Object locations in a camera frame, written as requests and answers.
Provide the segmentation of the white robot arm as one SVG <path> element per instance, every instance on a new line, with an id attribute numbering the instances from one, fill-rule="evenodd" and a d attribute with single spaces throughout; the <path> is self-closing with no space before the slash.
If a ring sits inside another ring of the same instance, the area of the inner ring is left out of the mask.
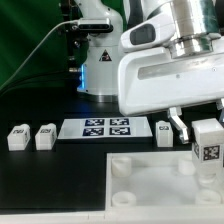
<path id="1" fill-rule="evenodd" d="M 165 111 L 189 141 L 181 109 L 224 98 L 224 37 L 215 0 L 123 0 L 125 14 L 101 0 L 75 0 L 91 33 L 78 90 L 117 99 L 125 116 Z"/>

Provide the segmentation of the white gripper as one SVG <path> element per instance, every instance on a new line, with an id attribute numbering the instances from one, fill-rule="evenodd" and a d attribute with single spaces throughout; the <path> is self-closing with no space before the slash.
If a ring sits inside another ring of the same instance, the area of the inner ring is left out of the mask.
<path id="1" fill-rule="evenodd" d="M 224 122 L 223 97 L 224 50 L 219 45 L 211 53 L 178 59 L 163 47 L 148 49 L 126 55 L 119 64 L 120 112 L 129 116 L 169 108 L 168 119 L 183 144 L 189 143 L 189 134 L 180 107 L 217 100 L 219 122 Z"/>

